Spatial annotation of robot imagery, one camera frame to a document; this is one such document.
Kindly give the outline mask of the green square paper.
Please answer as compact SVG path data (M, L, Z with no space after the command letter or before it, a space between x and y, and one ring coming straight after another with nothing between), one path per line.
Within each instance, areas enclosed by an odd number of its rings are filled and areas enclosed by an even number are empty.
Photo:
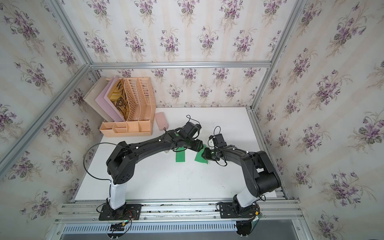
M186 149L184 147L177 148L174 150L176 153L176 162L177 163L184 163L186 161L186 154L185 154Z
M203 158L204 150L207 148L206 145L203 145L203 148L196 154L195 162L202 163L202 164L208 164L208 161Z

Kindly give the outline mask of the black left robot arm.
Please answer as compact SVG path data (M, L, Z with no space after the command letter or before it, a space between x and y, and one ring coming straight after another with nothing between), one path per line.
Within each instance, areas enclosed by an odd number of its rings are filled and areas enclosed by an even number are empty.
M179 148L198 153L204 144L198 139L202 126L200 122L187 115L184 126L173 130L164 129L159 137L141 142L127 144L122 141L113 144L115 149L106 161L110 182L109 197L106 200L110 210L115 211L126 205L127 182L133 177L138 162L163 151L176 152Z

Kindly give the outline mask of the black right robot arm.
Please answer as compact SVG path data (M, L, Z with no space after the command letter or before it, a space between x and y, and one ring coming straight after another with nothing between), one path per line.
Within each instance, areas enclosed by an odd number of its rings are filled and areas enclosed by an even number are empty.
M208 138L202 157L217 164L224 162L223 167L231 162L242 168L246 187L234 197L234 205L238 208L247 208L262 200L266 193L281 187L278 171L266 152L250 152L228 145L221 133Z

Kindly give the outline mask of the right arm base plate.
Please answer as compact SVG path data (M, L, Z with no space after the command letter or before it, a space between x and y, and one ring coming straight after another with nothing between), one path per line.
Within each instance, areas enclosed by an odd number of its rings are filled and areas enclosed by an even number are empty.
M241 207L236 201L218 202L216 209L221 219L251 219L261 214L260 207L257 204L251 204L248 207Z

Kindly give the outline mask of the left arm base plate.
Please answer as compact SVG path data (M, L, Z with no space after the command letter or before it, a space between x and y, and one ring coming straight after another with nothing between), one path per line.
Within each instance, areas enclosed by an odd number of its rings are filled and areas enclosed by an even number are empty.
M141 204L125 204L113 210L109 204L104 204L100 210L99 221L139 220L142 206Z

